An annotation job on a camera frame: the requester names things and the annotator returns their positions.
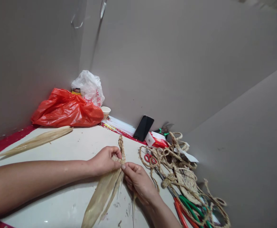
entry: hand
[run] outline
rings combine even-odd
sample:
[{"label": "hand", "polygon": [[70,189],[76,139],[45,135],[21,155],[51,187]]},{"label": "hand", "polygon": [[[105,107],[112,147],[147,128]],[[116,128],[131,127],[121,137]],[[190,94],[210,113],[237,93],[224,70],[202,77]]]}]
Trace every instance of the hand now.
[{"label": "hand", "polygon": [[120,168],[120,163],[112,160],[113,155],[122,159],[122,153],[118,147],[106,146],[88,161],[93,166],[95,176],[101,176]]},{"label": "hand", "polygon": [[156,187],[143,167],[132,162],[121,166],[125,173],[128,188],[137,192],[137,196],[143,205],[148,206],[152,202],[161,199]]}]

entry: white table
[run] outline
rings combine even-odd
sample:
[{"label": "white table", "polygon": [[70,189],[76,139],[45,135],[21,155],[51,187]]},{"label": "white table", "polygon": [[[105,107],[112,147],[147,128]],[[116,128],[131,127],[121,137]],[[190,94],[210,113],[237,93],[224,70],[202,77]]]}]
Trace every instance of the white table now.
[{"label": "white table", "polygon": [[[38,128],[23,139],[7,147],[7,151],[30,138],[49,131],[49,128]],[[74,128],[74,130],[50,143],[25,151],[18,155],[0,160],[0,166],[15,162],[36,160],[88,160],[105,146],[118,146],[119,135],[100,126],[91,128]],[[139,142],[123,137],[127,162],[134,162],[143,166],[138,156]],[[94,182],[82,181],[68,185],[57,191],[40,197],[1,221],[15,228],[28,227],[81,227],[84,212],[97,186]],[[160,195],[171,208],[175,216],[174,200],[167,189],[161,189]],[[120,188],[118,197],[115,196],[106,218],[94,227],[132,227],[132,195],[125,185]],[[149,227],[141,209],[136,206],[134,227]]]}]

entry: white paper cup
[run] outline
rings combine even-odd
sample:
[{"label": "white paper cup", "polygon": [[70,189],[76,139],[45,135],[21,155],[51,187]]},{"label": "white paper cup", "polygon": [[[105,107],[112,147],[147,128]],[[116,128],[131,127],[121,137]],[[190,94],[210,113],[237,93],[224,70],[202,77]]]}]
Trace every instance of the white paper cup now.
[{"label": "white paper cup", "polygon": [[109,113],[111,112],[111,109],[108,108],[108,107],[105,107],[105,106],[101,107],[101,109],[102,109],[102,111],[104,113],[103,120],[106,120],[108,118],[108,116],[109,116]]}]

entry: red table edge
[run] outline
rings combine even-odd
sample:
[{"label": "red table edge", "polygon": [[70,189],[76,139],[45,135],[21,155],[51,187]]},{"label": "red table edge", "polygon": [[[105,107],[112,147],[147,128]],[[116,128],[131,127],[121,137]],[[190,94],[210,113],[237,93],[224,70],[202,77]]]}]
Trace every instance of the red table edge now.
[{"label": "red table edge", "polygon": [[[98,125],[101,126],[101,127],[106,128],[106,129],[108,129],[108,130],[110,130],[110,131],[112,131],[112,132],[114,132],[116,134],[118,134],[117,132],[115,132],[112,129],[108,128],[102,122],[99,123]],[[8,146],[12,145],[13,143],[21,140],[22,138],[24,138],[26,135],[28,135],[29,133],[31,133],[32,131],[34,131],[38,127],[39,127],[39,125],[33,125],[32,124],[32,125],[29,125],[29,126],[25,127],[24,129],[22,129],[22,130],[20,130],[18,132],[13,133],[10,136],[7,136],[7,137],[3,138],[2,140],[0,140],[0,152],[2,150],[4,150],[6,147],[8,147]],[[131,140],[137,141],[137,142],[139,142],[139,143],[141,143],[143,145],[147,145],[145,141],[144,142],[138,141],[137,139],[134,139],[132,136],[128,135],[127,133],[125,133],[125,132],[123,132],[121,130],[119,130],[119,132],[122,133],[122,135],[124,137],[126,137],[126,138],[129,138]],[[5,223],[0,221],[0,228],[14,228],[14,227],[10,226],[8,224],[5,224]]]}]

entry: black smartphone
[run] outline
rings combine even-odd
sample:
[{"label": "black smartphone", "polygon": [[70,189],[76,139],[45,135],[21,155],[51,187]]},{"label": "black smartphone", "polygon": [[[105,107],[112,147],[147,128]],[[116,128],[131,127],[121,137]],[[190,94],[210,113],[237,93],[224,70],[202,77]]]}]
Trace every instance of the black smartphone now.
[{"label": "black smartphone", "polygon": [[154,122],[154,119],[148,116],[143,116],[141,119],[141,122],[139,123],[137,129],[135,130],[135,133],[133,135],[133,138],[143,142]]}]

